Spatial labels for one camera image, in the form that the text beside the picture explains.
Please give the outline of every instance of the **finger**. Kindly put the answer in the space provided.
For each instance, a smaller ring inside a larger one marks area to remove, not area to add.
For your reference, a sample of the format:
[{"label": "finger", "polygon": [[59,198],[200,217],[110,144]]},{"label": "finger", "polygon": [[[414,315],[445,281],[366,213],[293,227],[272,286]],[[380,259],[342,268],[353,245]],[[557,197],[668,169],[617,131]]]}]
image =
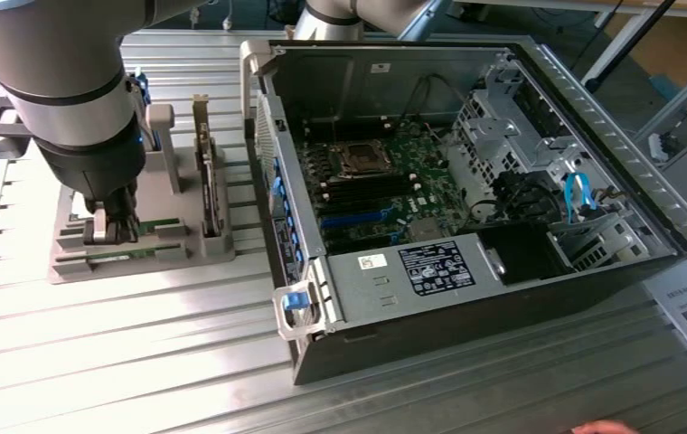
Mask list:
[{"label": "finger", "polygon": [[637,434],[621,422],[615,420],[597,420],[585,423],[571,430],[573,434]]}]

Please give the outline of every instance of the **blue cable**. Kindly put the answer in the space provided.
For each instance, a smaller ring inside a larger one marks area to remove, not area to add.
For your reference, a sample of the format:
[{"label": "blue cable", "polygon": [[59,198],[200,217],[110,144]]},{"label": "blue cable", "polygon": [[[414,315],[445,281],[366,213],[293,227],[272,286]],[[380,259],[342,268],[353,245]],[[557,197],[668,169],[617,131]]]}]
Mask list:
[{"label": "blue cable", "polygon": [[568,223],[571,223],[571,213],[573,212],[573,207],[571,206],[571,194],[573,191],[573,179],[580,178],[580,193],[581,193],[581,203],[589,205],[591,210],[597,208],[597,205],[593,201],[592,190],[589,188],[589,181],[587,179],[587,175],[581,172],[568,174],[565,178],[565,185],[563,188],[563,199],[565,201],[565,212],[568,216]]}]

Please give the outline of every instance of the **motherboard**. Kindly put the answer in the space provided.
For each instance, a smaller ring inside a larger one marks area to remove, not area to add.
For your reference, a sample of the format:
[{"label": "motherboard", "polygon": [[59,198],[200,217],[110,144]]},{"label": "motherboard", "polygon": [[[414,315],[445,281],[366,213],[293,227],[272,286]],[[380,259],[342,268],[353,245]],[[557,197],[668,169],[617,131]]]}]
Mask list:
[{"label": "motherboard", "polygon": [[406,120],[378,138],[304,142],[305,186],[330,254],[456,233],[468,211],[444,148],[430,126]]}]

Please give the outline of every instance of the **slotted metal surface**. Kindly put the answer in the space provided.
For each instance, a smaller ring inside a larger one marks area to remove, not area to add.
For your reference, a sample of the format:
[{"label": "slotted metal surface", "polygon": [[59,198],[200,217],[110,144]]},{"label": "slotted metal surface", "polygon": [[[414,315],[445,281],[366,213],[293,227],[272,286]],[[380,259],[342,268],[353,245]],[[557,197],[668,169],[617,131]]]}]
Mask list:
[{"label": "slotted metal surface", "polygon": [[34,151],[0,162],[0,433],[557,433],[596,418],[687,432],[687,347],[639,288],[573,317],[292,386],[237,122],[248,37],[281,34],[123,41],[154,101],[181,115],[176,146],[193,142],[190,95],[212,98],[232,263],[47,285],[58,186]]}]

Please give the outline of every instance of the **power supply label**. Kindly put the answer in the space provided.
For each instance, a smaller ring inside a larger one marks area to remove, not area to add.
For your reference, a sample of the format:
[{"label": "power supply label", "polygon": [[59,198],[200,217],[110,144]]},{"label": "power supply label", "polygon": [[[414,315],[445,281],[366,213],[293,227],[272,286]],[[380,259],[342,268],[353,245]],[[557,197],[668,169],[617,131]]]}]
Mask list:
[{"label": "power supply label", "polygon": [[413,292],[420,296],[475,285],[455,241],[398,251]]}]

